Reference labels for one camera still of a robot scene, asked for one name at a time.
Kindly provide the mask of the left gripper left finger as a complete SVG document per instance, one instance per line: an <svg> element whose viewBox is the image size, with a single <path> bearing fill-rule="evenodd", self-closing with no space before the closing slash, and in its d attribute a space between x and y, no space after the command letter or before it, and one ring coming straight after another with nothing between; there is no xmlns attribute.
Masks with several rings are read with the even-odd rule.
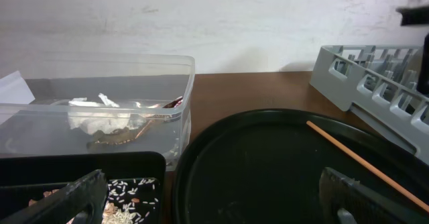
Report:
<svg viewBox="0 0 429 224"><path fill-rule="evenodd" d="M80 177L50 196L19 210L2 223L101 223L107 198L107 179L101 170Z"/></svg>

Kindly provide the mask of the brown foil wrapper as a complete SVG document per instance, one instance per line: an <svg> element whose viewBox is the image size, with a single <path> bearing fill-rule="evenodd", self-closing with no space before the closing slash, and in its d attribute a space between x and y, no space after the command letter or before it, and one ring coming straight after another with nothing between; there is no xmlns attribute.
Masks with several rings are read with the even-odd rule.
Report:
<svg viewBox="0 0 429 224"><path fill-rule="evenodd" d="M86 144L88 151L93 152L96 149L107 146L119 146L135 141L143 136L155 125L169 123L173 121L173 115L165 114L139 114L136 120L122 128L114 129L111 133L104 133L97 130L93 134L93 139Z"/></svg>

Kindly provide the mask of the white tissue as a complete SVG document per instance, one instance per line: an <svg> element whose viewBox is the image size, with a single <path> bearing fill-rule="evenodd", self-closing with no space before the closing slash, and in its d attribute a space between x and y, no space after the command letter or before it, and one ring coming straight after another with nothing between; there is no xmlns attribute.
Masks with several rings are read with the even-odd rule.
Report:
<svg viewBox="0 0 429 224"><path fill-rule="evenodd" d="M113 107L119 105L110 100L106 95L99 93L98 97L102 103L87 101L87 98L73 98L68 102L71 107ZM93 135L97 130L111 133L114 129L128 125L131 118L130 113L109 112L68 112L68 123L71 129L79 128L83 132Z"/></svg>

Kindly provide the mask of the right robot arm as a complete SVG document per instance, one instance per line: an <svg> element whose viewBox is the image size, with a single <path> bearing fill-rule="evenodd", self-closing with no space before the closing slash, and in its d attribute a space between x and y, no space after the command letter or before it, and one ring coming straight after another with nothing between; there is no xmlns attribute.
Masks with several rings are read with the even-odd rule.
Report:
<svg viewBox="0 0 429 224"><path fill-rule="evenodd" d="M401 16L400 26L415 30L419 34L420 46L408 62L405 73L413 70L416 91L428 95L428 0L407 0L406 4L395 9Z"/></svg>

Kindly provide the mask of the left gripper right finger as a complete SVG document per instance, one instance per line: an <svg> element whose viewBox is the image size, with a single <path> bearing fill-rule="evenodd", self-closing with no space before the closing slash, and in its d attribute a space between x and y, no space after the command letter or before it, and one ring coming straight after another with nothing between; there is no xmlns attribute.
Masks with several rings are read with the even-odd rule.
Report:
<svg viewBox="0 0 429 224"><path fill-rule="evenodd" d="M326 223L427 223L428 217L404 207L332 169L319 179L319 199Z"/></svg>

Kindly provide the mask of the food scraps and rice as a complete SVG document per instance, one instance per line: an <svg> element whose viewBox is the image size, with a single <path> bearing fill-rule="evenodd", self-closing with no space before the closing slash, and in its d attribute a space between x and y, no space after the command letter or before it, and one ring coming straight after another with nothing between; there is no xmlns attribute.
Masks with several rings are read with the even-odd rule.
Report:
<svg viewBox="0 0 429 224"><path fill-rule="evenodd" d="M102 224L147 223L160 207L155 178L114 179L107 182L108 194Z"/></svg>

